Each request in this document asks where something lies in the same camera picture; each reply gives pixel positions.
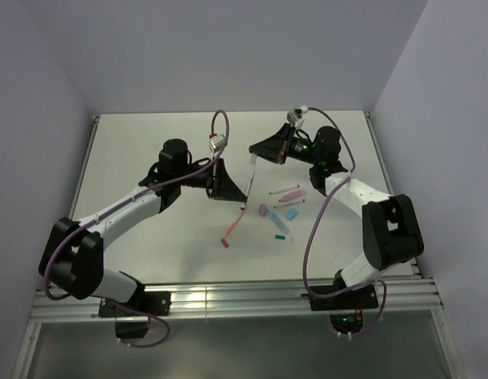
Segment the orange pen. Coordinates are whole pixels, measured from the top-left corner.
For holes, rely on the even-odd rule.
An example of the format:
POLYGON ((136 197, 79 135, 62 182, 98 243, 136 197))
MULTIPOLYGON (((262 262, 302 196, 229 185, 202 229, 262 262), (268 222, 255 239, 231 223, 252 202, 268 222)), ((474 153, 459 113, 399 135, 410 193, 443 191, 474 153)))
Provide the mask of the orange pen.
POLYGON ((228 238, 230 236, 230 234, 232 233, 232 231, 235 229, 235 227, 238 225, 239 221, 242 219, 242 217, 246 214, 247 210, 249 208, 249 205, 246 205, 244 207, 244 209, 242 209, 240 211, 240 213, 238 214, 237 218, 235 219, 235 221, 229 226, 229 228, 227 229, 225 235, 224 235, 224 238, 228 238))

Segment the grey blue-tip pen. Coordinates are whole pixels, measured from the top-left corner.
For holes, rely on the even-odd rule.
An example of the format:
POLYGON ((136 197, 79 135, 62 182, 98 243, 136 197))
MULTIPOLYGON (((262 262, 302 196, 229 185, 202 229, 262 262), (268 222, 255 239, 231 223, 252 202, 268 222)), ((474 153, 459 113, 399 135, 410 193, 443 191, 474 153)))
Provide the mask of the grey blue-tip pen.
POLYGON ((256 174, 256 165, 257 165, 257 155, 255 153, 252 153, 251 154, 251 157, 250 157, 250 176, 248 178, 248 181, 247 181, 247 184, 246 184, 246 189, 245 189, 245 200, 241 203, 240 205, 240 210, 244 210, 245 207, 247 206, 247 202, 249 200, 249 196, 250 196, 250 191, 252 189, 252 186, 253 186, 253 180, 255 178, 255 174, 256 174))

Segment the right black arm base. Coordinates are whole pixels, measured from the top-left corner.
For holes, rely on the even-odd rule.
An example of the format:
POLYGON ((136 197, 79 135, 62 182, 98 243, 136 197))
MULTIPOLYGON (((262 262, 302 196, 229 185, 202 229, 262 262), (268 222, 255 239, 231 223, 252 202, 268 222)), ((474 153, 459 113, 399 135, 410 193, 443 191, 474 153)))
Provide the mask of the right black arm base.
POLYGON ((308 293, 302 294, 302 297, 309 299, 312 311, 374 310, 379 307, 373 285, 350 290, 330 298, 314 297, 308 293))

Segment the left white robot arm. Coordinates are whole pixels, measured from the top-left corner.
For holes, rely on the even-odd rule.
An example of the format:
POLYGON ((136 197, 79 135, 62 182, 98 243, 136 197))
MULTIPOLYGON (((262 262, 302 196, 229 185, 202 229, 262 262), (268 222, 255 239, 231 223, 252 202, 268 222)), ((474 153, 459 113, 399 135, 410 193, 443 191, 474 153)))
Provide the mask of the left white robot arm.
POLYGON ((39 263, 44 287, 55 284, 66 297, 100 297, 116 302, 127 315, 140 313, 148 300, 144 284, 124 272, 105 269, 105 250, 139 223, 166 211, 184 186, 203 189, 218 201, 245 201, 246 195, 226 171, 221 156, 226 145, 223 134, 213 134, 208 140, 210 156, 193 160, 185 141, 170 139, 127 196, 92 216, 58 220, 39 263))

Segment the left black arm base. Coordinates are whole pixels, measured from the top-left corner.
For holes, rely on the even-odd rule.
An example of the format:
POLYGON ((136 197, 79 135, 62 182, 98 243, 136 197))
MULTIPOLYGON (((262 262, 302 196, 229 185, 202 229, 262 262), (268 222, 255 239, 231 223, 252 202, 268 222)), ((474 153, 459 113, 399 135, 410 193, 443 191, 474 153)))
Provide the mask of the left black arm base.
POLYGON ((145 291, 125 303, 103 298, 99 305, 98 317, 115 319, 116 337, 132 345, 140 344, 139 340, 152 331, 153 323, 159 323, 165 329, 160 339, 162 343, 171 332, 170 325, 163 319, 169 315, 170 307, 171 292, 145 291))

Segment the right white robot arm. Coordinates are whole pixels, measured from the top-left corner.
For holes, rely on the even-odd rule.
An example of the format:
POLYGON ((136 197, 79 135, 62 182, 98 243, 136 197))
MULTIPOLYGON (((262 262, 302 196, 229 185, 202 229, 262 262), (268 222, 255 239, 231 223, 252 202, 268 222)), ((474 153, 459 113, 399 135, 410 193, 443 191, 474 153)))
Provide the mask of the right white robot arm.
POLYGON ((310 164, 312 187, 325 196, 321 206, 337 200, 362 221, 362 253, 339 270, 330 296, 348 308, 360 298, 361 287, 375 283, 391 267, 409 262, 424 251, 424 242, 410 197, 392 195, 353 178, 353 168, 340 162, 348 146, 336 126, 322 126, 313 140, 288 124, 271 137, 252 144, 249 151, 271 163, 292 158, 310 164))

